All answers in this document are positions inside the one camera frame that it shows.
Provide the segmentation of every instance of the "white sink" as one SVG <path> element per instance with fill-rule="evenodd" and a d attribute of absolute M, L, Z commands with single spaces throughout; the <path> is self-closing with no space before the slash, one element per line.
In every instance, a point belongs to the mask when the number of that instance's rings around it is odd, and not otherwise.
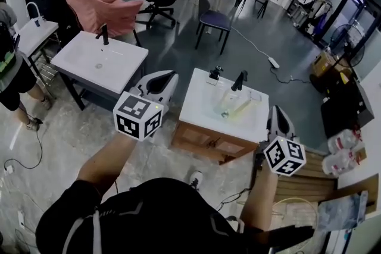
<path fill-rule="evenodd" d="M 209 73 L 195 69 L 180 114 L 180 121 L 201 126 L 229 136 L 259 143 L 267 139 L 268 95 L 246 86 L 227 96 L 235 98 L 232 109 L 240 107 L 248 99 L 249 105 L 241 112 L 230 113 L 224 118 L 220 101 L 226 89 L 234 83 L 220 77 L 216 86 L 207 83 Z"/>
<path fill-rule="evenodd" d="M 52 60 L 58 68 L 120 94 L 148 54 L 147 49 L 80 32 Z"/>

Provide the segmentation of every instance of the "box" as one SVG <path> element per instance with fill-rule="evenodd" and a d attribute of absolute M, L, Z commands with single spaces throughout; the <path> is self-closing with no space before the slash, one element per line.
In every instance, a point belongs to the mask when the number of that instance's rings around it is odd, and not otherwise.
<path fill-rule="evenodd" d="M 311 64 L 312 72 L 317 77 L 321 77 L 325 72 L 327 72 L 334 64 L 336 60 L 326 51 L 322 51 L 320 55 L 315 59 L 315 61 Z M 338 72 L 343 72 L 345 76 L 348 78 L 352 74 L 352 69 L 348 67 L 344 67 L 340 64 L 335 66 L 335 70 Z"/>

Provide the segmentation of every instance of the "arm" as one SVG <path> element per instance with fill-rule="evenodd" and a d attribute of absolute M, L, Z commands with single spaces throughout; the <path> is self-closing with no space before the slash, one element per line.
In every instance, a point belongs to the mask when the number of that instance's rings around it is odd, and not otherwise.
<path fill-rule="evenodd" d="M 247 227 L 268 231 L 277 184 L 277 174 L 271 172 L 267 162 L 264 161 L 262 171 L 256 179 L 241 213 L 241 220 Z"/>
<path fill-rule="evenodd" d="M 120 175 L 135 144 L 136 140 L 117 133 L 82 166 L 77 180 L 90 182 L 103 196 Z"/>

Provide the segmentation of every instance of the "sneaker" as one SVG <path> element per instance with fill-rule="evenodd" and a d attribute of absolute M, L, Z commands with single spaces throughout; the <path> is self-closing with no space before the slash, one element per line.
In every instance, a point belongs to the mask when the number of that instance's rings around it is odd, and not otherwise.
<path fill-rule="evenodd" d="M 50 100 L 50 97 L 47 95 L 45 95 L 45 99 L 43 99 L 41 104 L 45 107 L 46 110 L 52 108 L 52 101 Z"/>
<path fill-rule="evenodd" d="M 40 129 L 40 125 L 37 124 L 36 121 L 33 119 L 30 119 L 29 124 L 25 126 L 26 126 L 26 129 L 28 130 L 38 131 Z"/>
<path fill-rule="evenodd" d="M 202 182 L 202 178 L 203 178 L 203 175 L 202 175 L 202 172 L 200 171 L 195 171 L 191 176 L 190 176 L 190 179 L 189 179 L 189 185 L 195 189 L 195 190 L 199 190 L 199 187 L 200 187 L 200 184 Z"/>

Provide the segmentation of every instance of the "person standing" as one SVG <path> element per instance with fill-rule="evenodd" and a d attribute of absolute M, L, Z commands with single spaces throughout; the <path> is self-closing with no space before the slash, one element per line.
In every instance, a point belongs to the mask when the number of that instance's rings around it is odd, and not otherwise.
<path fill-rule="evenodd" d="M 14 49 L 11 33 L 17 17 L 12 8 L 0 2 L 0 103 L 25 124 L 29 130 L 37 131 L 39 124 L 28 117 L 25 106 L 20 100 L 20 93 L 28 93 L 32 98 L 39 100 L 46 109 L 52 104 L 36 83 L 36 77 L 29 66 Z"/>

